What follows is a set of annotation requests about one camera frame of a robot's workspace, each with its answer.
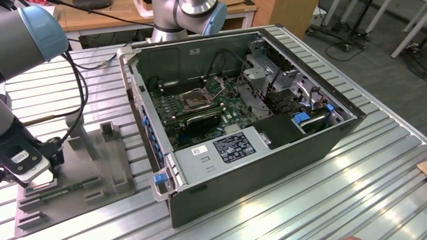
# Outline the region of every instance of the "wooden desk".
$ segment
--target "wooden desk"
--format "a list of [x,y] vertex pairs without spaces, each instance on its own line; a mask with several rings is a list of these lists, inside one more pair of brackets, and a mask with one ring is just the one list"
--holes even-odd
[[[252,26],[256,10],[257,7],[255,5],[248,6],[244,3],[233,4],[228,6],[227,19],[243,18],[241,28],[249,28]],[[113,0],[113,4],[109,8],[104,8],[97,11],[133,22],[147,24],[153,22],[152,17],[143,18],[140,16],[133,0]],[[63,5],[59,6],[57,21],[65,31],[67,37],[76,40],[80,36],[85,35],[149,28],[149,26],[131,24]],[[71,42],[71,47],[73,50],[81,49],[79,42]]]

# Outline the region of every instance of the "aluminum table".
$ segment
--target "aluminum table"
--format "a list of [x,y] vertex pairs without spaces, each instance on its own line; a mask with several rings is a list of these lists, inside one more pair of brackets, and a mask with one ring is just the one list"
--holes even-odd
[[[427,182],[416,164],[425,137],[281,27],[265,29],[368,114],[324,159],[177,229],[148,184],[151,167],[125,96],[119,63],[84,71],[89,100],[85,129],[120,126],[137,194],[24,237],[25,240],[424,239]],[[80,65],[107,60],[119,46],[72,52]],[[79,106],[71,67],[61,58],[9,81],[13,113],[26,121]],[[63,119],[32,126],[45,140],[61,136]],[[0,240],[13,238],[16,184],[0,184]]]

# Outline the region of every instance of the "cable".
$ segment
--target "cable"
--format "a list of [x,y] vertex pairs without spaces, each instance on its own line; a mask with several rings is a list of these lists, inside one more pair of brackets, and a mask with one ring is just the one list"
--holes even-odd
[[59,142],[63,144],[63,143],[65,142],[67,138],[69,137],[72,131],[75,130],[77,124],[79,124],[79,120],[80,120],[80,118],[81,118],[81,116],[83,116],[83,111],[84,111],[84,108],[85,108],[85,103],[87,103],[88,98],[85,99],[85,97],[84,97],[83,86],[81,86],[81,82],[80,82],[81,74],[79,74],[79,70],[77,70],[77,67],[76,67],[76,65],[75,65],[72,56],[71,56],[71,54],[69,54],[68,51],[67,51],[61,56],[63,56],[63,57],[67,59],[67,61],[69,62],[69,65],[71,65],[71,68],[72,68],[72,71],[73,71],[73,75],[75,75],[75,79],[76,79],[76,82],[77,82],[79,93],[80,93],[80,108],[79,108],[79,113],[77,113],[77,116],[76,116],[76,119],[75,119],[73,124],[72,124],[71,127],[68,128],[65,135],[61,137],[61,139],[60,139],[60,141],[59,141]]
[[335,57],[332,57],[332,56],[329,55],[328,50],[329,50],[331,47],[336,46],[336,45],[340,44],[340,43],[341,43],[341,42],[337,42],[337,43],[332,44],[331,46],[328,46],[328,47],[324,49],[325,55],[327,55],[331,59],[333,59],[333,60],[336,60],[336,61],[347,62],[347,61],[349,61],[351,59],[353,59],[355,56],[357,56],[357,55],[364,51],[364,49],[361,49],[361,50],[360,50],[355,55],[352,55],[349,58],[347,58],[347,59],[337,59],[337,58],[335,58]]
[[352,0],[348,0],[348,2],[345,3],[344,9],[341,10],[340,15],[339,15],[339,17],[337,17],[337,20],[339,20],[339,21],[341,20],[341,17],[343,17],[343,15],[344,15],[344,12],[345,12],[345,10],[347,10],[347,8],[348,8],[348,4],[351,3],[351,1],[352,1]]
[[321,23],[320,23],[320,28],[327,28],[327,25],[325,25],[325,19],[324,19],[324,17],[323,17],[323,15],[321,15],[321,10],[320,10],[320,0],[319,0],[319,3],[317,3],[317,8],[319,8],[319,15],[320,15],[320,18],[321,18]]
[[280,72],[281,72],[280,69],[277,69],[277,72],[275,73],[273,79],[272,79],[271,83],[268,84],[265,95],[267,95],[267,94],[272,91],[272,89],[273,89],[273,86],[275,86],[275,83],[276,83],[276,81],[277,81]]
[[104,17],[107,17],[107,18],[119,20],[119,21],[125,22],[125,23],[129,23],[129,24],[139,24],[139,25],[144,25],[144,26],[149,26],[149,27],[153,27],[153,26],[155,26],[155,25],[152,25],[152,24],[149,24],[149,23],[141,23],[141,22],[137,22],[137,21],[129,21],[129,20],[125,20],[125,19],[123,19],[123,18],[111,16],[111,15],[108,15],[108,14],[105,14],[105,13],[101,13],[101,12],[97,12],[97,11],[92,11],[92,10],[89,10],[89,9],[81,8],[81,7],[79,7],[79,6],[75,6],[75,5],[72,5],[72,4],[67,3],[67,2],[63,2],[61,0],[47,0],[47,1],[48,1],[49,3],[57,4],[57,5],[64,5],[64,6],[67,6],[67,7],[71,7],[71,8],[73,8],[73,9],[77,9],[77,10],[80,10],[80,11],[88,12],[88,13],[91,13],[91,14],[101,15],[101,16],[104,16]]
[[77,43],[81,43],[81,44],[87,44],[87,45],[91,45],[92,47],[96,47],[96,48],[100,47],[99,45],[95,45],[93,43],[89,43],[89,42],[81,42],[80,40],[71,39],[71,38],[67,38],[67,39],[68,39],[68,41],[77,42]]
[[[69,60],[68,60],[68,58],[67,58],[67,56],[64,54],[61,54],[61,57],[69,62]],[[81,72],[79,70],[76,70],[76,71],[77,71],[77,74],[79,74],[79,77],[80,77],[80,79],[76,79],[76,80],[77,80],[77,82],[80,82],[80,80],[83,82],[83,87],[84,87],[84,92],[85,92],[85,94],[84,94],[84,105],[87,105],[88,100],[89,100],[88,84],[87,84],[85,78],[81,75]],[[72,114],[77,113],[79,111],[80,111],[80,107],[76,108],[73,111],[69,111],[69,112],[65,112],[65,113],[61,113],[61,114],[57,114],[57,115],[44,116],[44,117],[37,118],[34,120],[22,122],[22,126],[24,127],[29,127],[29,126],[32,126],[34,124],[43,123],[43,122],[49,121],[52,119],[61,118],[61,117],[65,117],[68,115],[72,115]]]
[[328,35],[336,39],[339,39],[340,42],[345,42],[345,40],[343,38],[340,38],[339,36],[335,36],[332,34],[329,34],[328,32],[323,31],[321,29],[316,29],[316,31],[319,31],[321,34]]
[[[409,61],[408,61],[408,57],[404,57],[404,54],[401,54],[401,58],[403,58],[403,61],[405,63],[405,67],[407,69],[412,72],[412,74],[419,77],[419,79],[421,79],[423,81],[427,82],[427,79],[411,68],[411,65],[409,65]],[[411,55],[411,58],[416,61],[416,64],[423,68],[424,70],[424,67],[421,66],[420,62],[417,62],[416,58],[413,58],[413,56]]]
[[253,108],[253,109],[256,109],[256,110],[260,110],[260,111],[265,111],[265,112],[269,112],[269,111],[271,111],[269,109],[268,109],[268,110],[265,110],[265,109],[260,109],[260,108],[253,107],[253,106],[251,106],[251,105],[248,105],[248,107],[251,107],[251,108]]
[[423,66],[423,64],[419,62],[419,60],[417,60],[413,56],[411,56],[411,58],[413,59],[413,61],[416,62],[416,64],[420,66],[420,68],[424,70],[424,72],[427,72],[427,69],[425,69],[425,67]]
[[[247,62],[241,59],[241,57],[240,57],[233,51],[223,48],[223,49],[220,49],[220,50],[216,52],[216,54],[215,54],[215,57],[213,57],[213,59],[212,59],[211,65],[209,65],[208,70],[207,70],[207,73],[205,73],[205,75],[204,75],[204,77],[203,77],[204,79],[208,79],[209,75],[212,74],[213,64],[215,64],[216,58],[219,57],[219,55],[220,55],[221,53],[223,53],[223,54],[224,54],[224,53],[231,53],[231,54],[235,56],[235,58],[239,59],[239,61],[249,68]],[[225,61],[227,61],[225,54],[224,54],[223,56],[224,56],[224,61],[223,61],[223,64],[221,64],[221,70],[223,70],[223,68],[224,68],[224,66],[225,66]]]
[[25,2],[25,0],[17,0],[25,7],[29,7],[30,5],[29,5],[29,3],[28,2]]
[[101,36],[101,34],[97,34],[97,36],[85,36],[89,39],[97,39]]
[[113,40],[115,40],[115,36],[116,36],[116,32],[112,33],[112,37],[109,42],[105,44],[105,46],[108,46],[109,44],[112,44]]
[[147,89],[148,90],[151,89],[151,85],[152,85],[152,80],[153,79],[157,79],[157,81],[159,81],[160,77],[159,76],[152,76],[151,78],[148,78],[148,81],[147,81]]
[[[132,44],[132,43],[135,43],[135,42],[133,42],[133,41],[129,41],[127,44],[123,45],[123,47],[128,46],[128,45]],[[79,64],[76,64],[76,63],[75,63],[75,65],[76,65],[79,68],[84,69],[84,70],[95,70],[95,69],[99,69],[99,68],[107,66],[107,65],[115,60],[116,57],[117,57],[117,54],[115,53],[108,60],[101,61],[101,62],[100,62],[96,66],[93,66],[93,67],[81,66],[81,65],[79,65]]]

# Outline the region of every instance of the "blue latch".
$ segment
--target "blue latch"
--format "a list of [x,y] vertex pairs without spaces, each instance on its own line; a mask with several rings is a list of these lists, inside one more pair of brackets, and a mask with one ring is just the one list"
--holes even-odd
[[325,105],[325,109],[328,110],[328,112],[332,112],[333,111],[333,106],[331,104],[327,104]]
[[168,181],[168,175],[165,173],[160,173],[157,175],[153,175],[153,183],[156,185],[163,184]]
[[144,116],[143,118],[141,118],[141,125],[145,127],[145,126],[148,126],[148,118],[147,118],[147,116]]
[[307,114],[307,112],[300,112],[297,114],[295,114],[293,116],[293,121],[296,124],[300,124],[301,122],[307,121],[309,119],[309,116]]

